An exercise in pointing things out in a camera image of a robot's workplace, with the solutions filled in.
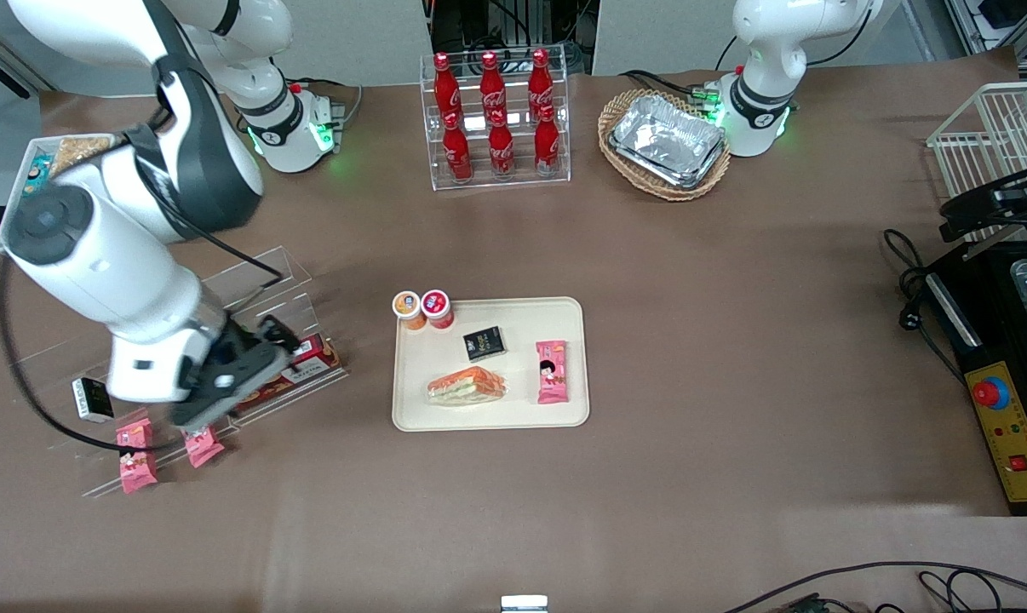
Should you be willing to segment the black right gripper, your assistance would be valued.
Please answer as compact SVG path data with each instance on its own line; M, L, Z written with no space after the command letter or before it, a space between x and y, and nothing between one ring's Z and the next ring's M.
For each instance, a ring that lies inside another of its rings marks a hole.
M236 406L276 379L286 369L286 352L296 352L300 345L289 327L272 315L253 331L229 319L195 375L193 406Z

